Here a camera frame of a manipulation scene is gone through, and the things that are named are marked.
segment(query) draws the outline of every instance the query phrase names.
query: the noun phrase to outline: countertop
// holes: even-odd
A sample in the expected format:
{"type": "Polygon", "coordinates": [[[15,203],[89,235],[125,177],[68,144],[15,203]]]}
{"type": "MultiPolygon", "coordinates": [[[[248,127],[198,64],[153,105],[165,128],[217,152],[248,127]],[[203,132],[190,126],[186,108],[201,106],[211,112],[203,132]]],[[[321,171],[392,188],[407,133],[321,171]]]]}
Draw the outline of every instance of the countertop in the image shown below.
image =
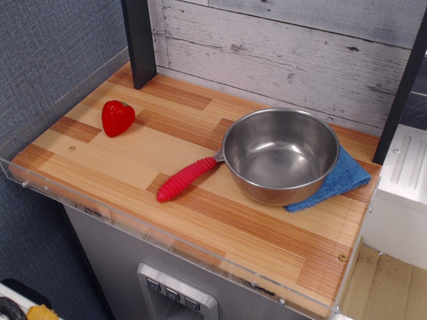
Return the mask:
{"type": "Polygon", "coordinates": [[[377,137],[331,124],[372,180],[297,213],[248,199],[226,165],[172,201],[155,198],[168,177],[219,150],[235,120],[266,107],[163,75],[136,90],[127,64],[20,152],[9,170],[16,180],[222,277],[326,317],[381,169],[371,162],[377,137]],[[136,119],[111,138],[101,110],[114,99],[131,105],[136,119]]]}

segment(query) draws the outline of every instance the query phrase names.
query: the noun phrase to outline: pot rim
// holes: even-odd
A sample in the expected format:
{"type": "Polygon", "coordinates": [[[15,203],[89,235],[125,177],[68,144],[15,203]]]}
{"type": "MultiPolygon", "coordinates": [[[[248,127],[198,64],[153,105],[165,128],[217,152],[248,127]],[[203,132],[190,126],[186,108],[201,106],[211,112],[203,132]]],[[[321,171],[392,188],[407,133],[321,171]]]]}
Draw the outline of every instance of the pot rim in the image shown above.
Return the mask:
{"type": "Polygon", "coordinates": [[[340,156],[340,141],[338,140],[338,137],[337,137],[335,131],[324,120],[322,120],[321,118],[319,118],[319,117],[317,117],[315,115],[312,115],[311,113],[308,113],[306,111],[302,111],[302,110],[298,110],[298,109],[292,109],[292,108],[287,108],[287,107],[267,108],[267,109],[261,109],[261,110],[257,110],[257,111],[248,113],[247,115],[244,115],[243,117],[239,118],[235,123],[233,123],[233,125],[230,128],[228,128],[226,134],[224,135],[224,138],[222,139],[222,157],[224,158],[224,162],[226,163],[228,169],[236,177],[238,177],[239,179],[245,181],[246,183],[249,183],[250,185],[253,185],[254,187],[259,187],[259,188],[267,189],[267,190],[285,191],[285,190],[298,189],[298,188],[301,188],[301,187],[305,187],[305,186],[317,183],[318,181],[325,179],[330,174],[330,172],[336,166],[336,163],[338,162],[338,157],[339,156],[340,156]],[[228,136],[234,130],[234,128],[236,128],[239,125],[239,123],[245,121],[247,118],[253,117],[254,115],[257,115],[259,113],[277,112],[277,111],[280,111],[280,112],[290,112],[290,113],[299,113],[299,114],[305,115],[307,117],[311,117],[312,119],[315,119],[321,125],[323,125],[332,134],[332,136],[334,137],[334,141],[336,142],[336,148],[337,148],[334,162],[332,163],[332,165],[330,166],[330,168],[325,173],[323,173],[322,175],[320,175],[318,178],[316,178],[316,179],[314,179],[314,180],[312,180],[310,182],[303,183],[301,185],[295,185],[293,187],[271,187],[271,186],[267,186],[267,185],[260,185],[258,183],[254,183],[254,182],[252,182],[250,180],[247,180],[244,176],[240,175],[230,165],[230,162],[228,161],[226,152],[224,150],[226,150],[226,143],[227,143],[228,136]]]}

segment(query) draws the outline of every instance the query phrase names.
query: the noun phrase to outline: stainless steel saucepan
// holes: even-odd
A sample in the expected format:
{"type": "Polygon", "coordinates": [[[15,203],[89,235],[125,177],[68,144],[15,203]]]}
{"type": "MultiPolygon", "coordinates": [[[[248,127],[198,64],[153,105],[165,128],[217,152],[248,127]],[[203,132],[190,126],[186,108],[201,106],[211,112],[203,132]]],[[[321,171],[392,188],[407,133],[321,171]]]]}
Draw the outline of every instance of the stainless steel saucepan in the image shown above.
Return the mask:
{"type": "Polygon", "coordinates": [[[313,195],[340,154],[335,132],[323,120],[288,108],[263,109],[238,119],[222,148],[169,178],[157,194],[167,201],[224,161],[239,188],[253,200],[275,206],[313,195]]]}

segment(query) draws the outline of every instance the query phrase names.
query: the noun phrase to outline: blue towel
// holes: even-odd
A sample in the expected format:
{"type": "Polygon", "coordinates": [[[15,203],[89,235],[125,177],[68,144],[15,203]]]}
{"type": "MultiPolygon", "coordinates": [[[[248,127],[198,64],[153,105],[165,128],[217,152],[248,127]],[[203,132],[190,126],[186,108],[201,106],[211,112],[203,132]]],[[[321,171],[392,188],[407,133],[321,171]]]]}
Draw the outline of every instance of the blue towel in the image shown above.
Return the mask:
{"type": "Polygon", "coordinates": [[[319,191],[304,201],[285,206],[285,209],[289,212],[296,212],[312,207],[329,197],[365,185],[369,180],[371,180],[369,173],[341,147],[338,161],[319,191]]]}

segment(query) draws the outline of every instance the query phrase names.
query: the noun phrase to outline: rivet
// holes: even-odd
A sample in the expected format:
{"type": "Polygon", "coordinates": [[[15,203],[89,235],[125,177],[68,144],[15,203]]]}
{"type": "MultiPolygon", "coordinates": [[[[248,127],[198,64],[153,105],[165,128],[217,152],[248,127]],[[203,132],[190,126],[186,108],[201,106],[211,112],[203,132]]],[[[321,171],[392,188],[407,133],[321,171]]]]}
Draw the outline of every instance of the rivet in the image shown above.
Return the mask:
{"type": "Polygon", "coordinates": [[[341,254],[338,256],[338,259],[339,259],[341,262],[345,262],[345,261],[347,261],[347,255],[345,255],[345,254],[341,253],[341,254]]]}
{"type": "Polygon", "coordinates": [[[279,304],[280,307],[284,307],[284,306],[286,306],[286,300],[283,299],[283,298],[280,298],[278,300],[278,304],[279,304]]]}

